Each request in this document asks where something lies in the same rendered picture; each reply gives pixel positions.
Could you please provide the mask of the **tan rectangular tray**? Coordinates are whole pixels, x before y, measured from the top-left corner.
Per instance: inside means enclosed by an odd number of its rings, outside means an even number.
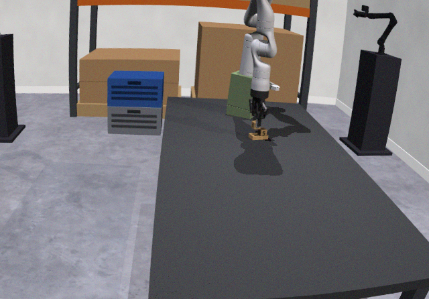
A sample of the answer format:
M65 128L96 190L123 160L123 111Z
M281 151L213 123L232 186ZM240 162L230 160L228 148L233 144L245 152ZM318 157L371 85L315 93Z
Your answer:
M268 139L269 135L260 135L258 136L257 133L249 133L249 138L252 140L262 140L262 139Z

